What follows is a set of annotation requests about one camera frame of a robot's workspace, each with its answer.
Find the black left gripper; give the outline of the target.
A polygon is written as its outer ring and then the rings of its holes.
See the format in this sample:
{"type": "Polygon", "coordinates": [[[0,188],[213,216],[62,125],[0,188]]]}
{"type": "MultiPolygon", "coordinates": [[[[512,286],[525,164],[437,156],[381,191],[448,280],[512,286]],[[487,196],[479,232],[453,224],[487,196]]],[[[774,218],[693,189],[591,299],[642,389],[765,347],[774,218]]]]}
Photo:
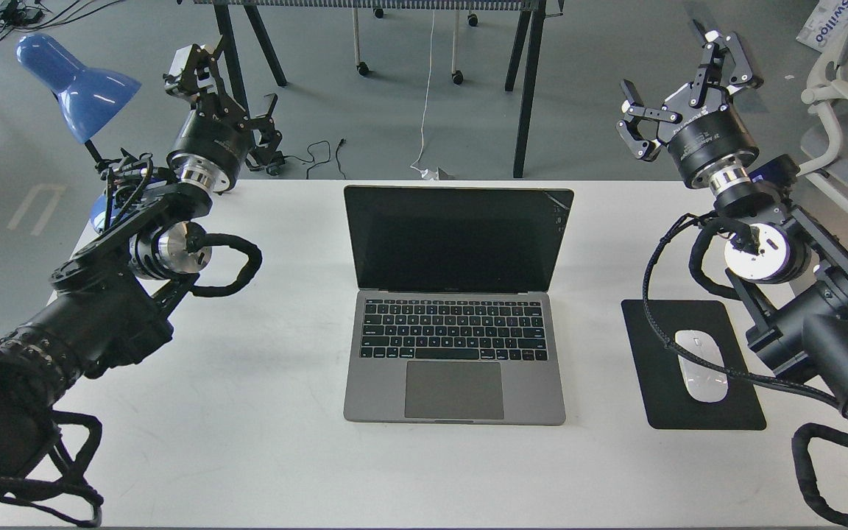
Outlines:
{"type": "Polygon", "coordinates": [[[268,111],[252,118],[239,105],[229,105],[218,69],[223,47],[221,39],[214,47],[193,43],[178,49],[163,75],[165,92],[192,108],[168,154],[168,166],[176,178],[210,194],[233,190],[245,158],[248,169],[279,169],[285,164],[279,150],[283,136],[272,116],[277,94],[267,94],[268,111]],[[258,134],[255,146],[252,133],[258,134]]]}

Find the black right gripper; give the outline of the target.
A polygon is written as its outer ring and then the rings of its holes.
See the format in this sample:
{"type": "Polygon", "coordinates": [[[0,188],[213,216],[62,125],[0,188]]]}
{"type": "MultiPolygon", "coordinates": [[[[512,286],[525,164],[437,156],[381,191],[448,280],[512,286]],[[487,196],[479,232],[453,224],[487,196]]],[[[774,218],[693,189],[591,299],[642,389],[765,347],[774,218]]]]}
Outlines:
{"type": "Polygon", "coordinates": [[[694,32],[703,52],[692,83],[685,83],[666,98],[667,110],[657,110],[643,104],[632,81],[621,80],[625,101],[621,105],[623,120],[616,128],[636,160],[652,162],[663,142],[659,138],[646,140],[639,126],[646,121],[666,124],[667,151],[683,183],[699,190],[709,185],[709,177],[701,172],[710,164],[728,155],[745,166],[756,160],[757,144],[733,110],[732,98],[745,88],[759,88],[763,78],[737,33],[723,35],[706,28],[694,32]]]}

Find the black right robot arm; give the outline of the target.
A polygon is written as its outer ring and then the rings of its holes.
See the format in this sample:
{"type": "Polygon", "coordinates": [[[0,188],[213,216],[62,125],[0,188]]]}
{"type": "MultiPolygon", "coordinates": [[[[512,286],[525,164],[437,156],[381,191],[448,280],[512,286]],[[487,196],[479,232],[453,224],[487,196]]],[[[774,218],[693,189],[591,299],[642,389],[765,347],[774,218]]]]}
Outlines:
{"type": "MultiPolygon", "coordinates": [[[[730,378],[803,395],[835,407],[848,422],[848,250],[804,208],[791,201],[799,167],[780,155],[753,168],[758,147],[733,105],[744,88],[758,88],[737,33],[721,34],[693,22],[702,45],[694,78],[649,107],[632,82],[621,83],[623,118],[616,125],[637,160],[665,149],[683,183],[708,188],[713,210],[687,213],[660,239],[647,262],[642,300],[647,322],[665,349],[730,378]],[[713,295],[738,300],[754,325],[749,348],[771,370],[752,375],[703,360],[674,343],[649,306],[653,268],[673,237],[700,229],[688,261],[693,281],[713,295]]],[[[848,433],[808,423],[792,436],[799,490],[819,517],[848,528],[848,513],[820,493],[810,455],[812,439],[848,448],[848,433]]]]}

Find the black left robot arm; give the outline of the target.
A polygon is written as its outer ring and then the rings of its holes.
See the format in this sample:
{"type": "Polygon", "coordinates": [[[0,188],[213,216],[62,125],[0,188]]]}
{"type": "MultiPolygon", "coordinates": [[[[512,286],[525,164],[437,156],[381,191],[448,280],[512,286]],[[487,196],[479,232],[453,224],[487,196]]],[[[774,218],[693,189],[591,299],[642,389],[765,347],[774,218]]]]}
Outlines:
{"type": "Polygon", "coordinates": [[[97,238],[53,272],[56,299],[0,339],[0,503],[50,512],[45,500],[74,495],[92,513],[73,524],[97,527],[103,497],[85,470],[102,425],[57,411],[57,400],[81,377],[138,364],[169,342],[169,315],[186,295],[230,296],[261,267],[255,244],[197,222],[243,165],[260,168],[280,143],[272,115],[250,115],[225,90],[221,54],[177,51],[165,88],[191,113],[162,166],[149,154],[95,155],[107,184],[97,238]]]}

